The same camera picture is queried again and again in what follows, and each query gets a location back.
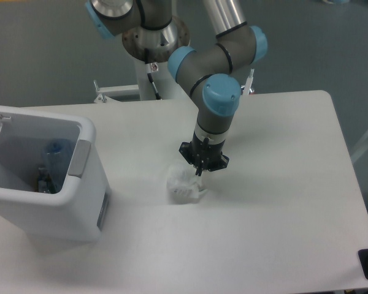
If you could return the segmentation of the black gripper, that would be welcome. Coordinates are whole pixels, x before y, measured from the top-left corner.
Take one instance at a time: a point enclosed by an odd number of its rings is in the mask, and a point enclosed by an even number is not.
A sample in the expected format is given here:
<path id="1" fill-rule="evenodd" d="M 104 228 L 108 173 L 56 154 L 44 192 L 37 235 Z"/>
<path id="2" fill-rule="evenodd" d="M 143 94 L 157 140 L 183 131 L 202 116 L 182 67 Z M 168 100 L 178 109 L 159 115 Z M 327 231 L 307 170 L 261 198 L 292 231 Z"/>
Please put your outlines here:
<path id="1" fill-rule="evenodd" d="M 182 142 L 180 154 L 196 169 L 196 176 L 204 171 L 214 172 L 228 166 L 229 157 L 223 154 L 223 146 L 228 131 L 211 134 L 204 130 L 195 130 L 190 142 Z"/>

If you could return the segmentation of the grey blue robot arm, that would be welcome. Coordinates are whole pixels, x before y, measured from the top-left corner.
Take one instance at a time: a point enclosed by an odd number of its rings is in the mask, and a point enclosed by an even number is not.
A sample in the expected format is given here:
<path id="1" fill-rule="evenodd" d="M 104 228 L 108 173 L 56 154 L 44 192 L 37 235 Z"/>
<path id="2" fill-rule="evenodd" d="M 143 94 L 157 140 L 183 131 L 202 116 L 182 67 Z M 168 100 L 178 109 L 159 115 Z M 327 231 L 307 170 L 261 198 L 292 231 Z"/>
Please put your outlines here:
<path id="1" fill-rule="evenodd" d="M 240 3 L 204 2 L 217 40 L 204 52 L 183 44 L 171 1 L 87 1 L 85 7 L 103 38 L 131 34 L 134 57 L 147 64 L 166 62 L 197 106 L 193 138 L 179 149 L 196 174 L 226 168 L 223 145 L 242 93 L 232 73 L 263 58 L 268 46 L 262 30 L 247 24 Z"/>

